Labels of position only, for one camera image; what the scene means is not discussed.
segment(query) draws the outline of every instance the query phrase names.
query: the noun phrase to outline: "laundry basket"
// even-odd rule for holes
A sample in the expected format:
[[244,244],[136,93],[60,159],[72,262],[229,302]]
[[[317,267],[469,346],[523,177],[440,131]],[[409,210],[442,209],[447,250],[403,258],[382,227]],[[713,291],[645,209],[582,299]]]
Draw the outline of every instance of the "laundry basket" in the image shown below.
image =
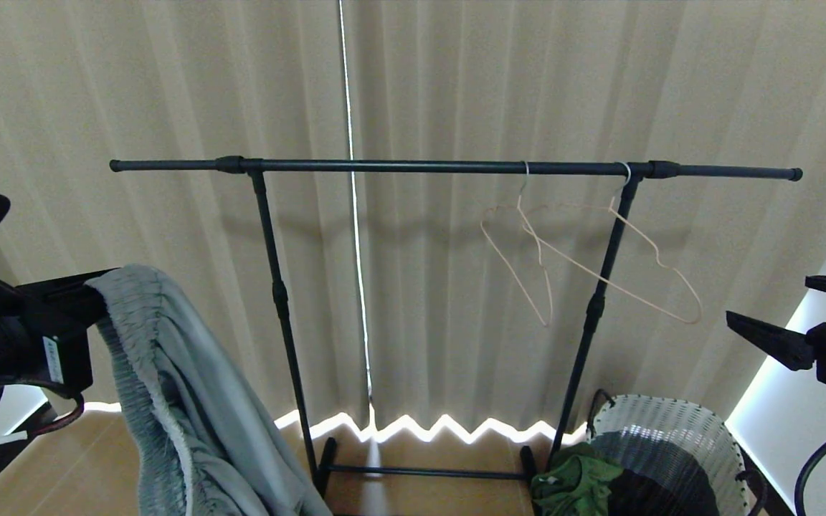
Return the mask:
[[[606,401],[595,414],[599,398]],[[750,476],[763,483],[763,477],[744,469],[738,444],[712,411],[680,399],[611,398],[599,390],[591,414],[591,445],[649,484],[650,492],[629,489],[635,492],[625,496],[645,502],[650,513],[750,516],[763,509],[764,489],[751,507],[744,482]]]

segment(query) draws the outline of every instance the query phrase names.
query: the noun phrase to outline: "curtain fold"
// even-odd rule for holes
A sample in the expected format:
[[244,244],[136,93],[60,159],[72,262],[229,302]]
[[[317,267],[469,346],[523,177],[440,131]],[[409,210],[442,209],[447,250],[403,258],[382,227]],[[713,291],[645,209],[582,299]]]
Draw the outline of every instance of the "curtain fold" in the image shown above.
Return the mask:
[[[108,160],[347,157],[332,3],[0,2],[0,274],[171,275],[275,417],[295,408],[246,176]],[[312,421],[368,418],[348,174],[267,174]],[[92,401],[115,401],[92,344]]]
[[[684,326],[610,290],[576,414],[596,388],[727,415],[763,353],[724,310],[784,323],[826,250],[826,3],[350,3],[348,81],[359,159],[800,166],[799,183],[646,180],[632,219],[697,288]],[[379,427],[449,414],[555,424],[594,279],[547,254],[554,320],[538,323],[479,228],[522,177],[361,174],[371,381]],[[525,205],[607,205],[616,178],[532,177]],[[540,235],[599,269],[612,219],[546,210]],[[515,216],[491,234],[545,303]],[[613,275],[692,315],[692,299],[627,233]]]

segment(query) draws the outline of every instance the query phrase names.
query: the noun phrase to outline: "white label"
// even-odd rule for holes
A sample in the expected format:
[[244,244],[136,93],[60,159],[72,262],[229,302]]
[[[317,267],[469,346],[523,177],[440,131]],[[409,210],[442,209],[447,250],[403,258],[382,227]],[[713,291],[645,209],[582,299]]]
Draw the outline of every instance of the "white label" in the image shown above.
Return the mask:
[[43,352],[47,355],[47,366],[49,366],[49,379],[62,384],[62,364],[60,363],[60,350],[56,346],[56,340],[50,337],[43,337]]

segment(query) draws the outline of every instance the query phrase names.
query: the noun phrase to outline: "green cloth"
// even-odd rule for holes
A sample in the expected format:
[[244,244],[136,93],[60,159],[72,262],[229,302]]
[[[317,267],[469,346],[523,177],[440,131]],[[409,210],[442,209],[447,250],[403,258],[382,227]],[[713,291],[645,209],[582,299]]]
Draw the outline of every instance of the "green cloth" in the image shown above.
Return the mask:
[[607,485],[623,468],[601,457],[591,444],[563,448],[550,471],[531,480],[531,497],[543,516],[607,516]]

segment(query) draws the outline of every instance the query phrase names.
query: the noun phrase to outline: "horizontal black rod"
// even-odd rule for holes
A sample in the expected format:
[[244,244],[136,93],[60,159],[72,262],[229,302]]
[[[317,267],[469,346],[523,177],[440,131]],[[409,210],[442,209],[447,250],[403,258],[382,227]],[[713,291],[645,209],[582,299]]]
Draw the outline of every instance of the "horizontal black rod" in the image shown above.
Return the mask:
[[469,471],[466,469],[432,469],[421,467],[363,467],[331,464],[327,467],[335,473],[413,474],[418,477],[489,478],[492,480],[524,480],[524,474],[495,471]]
[[[671,161],[629,163],[633,173],[662,179],[675,176],[758,177],[798,181],[797,168],[740,166],[682,166]],[[555,163],[528,161],[537,176],[626,176],[621,163]],[[390,173],[525,173],[525,161],[372,161],[372,160],[262,160],[225,156],[216,160],[122,161],[111,160],[114,172],[144,170],[218,170],[248,172],[390,172]]]

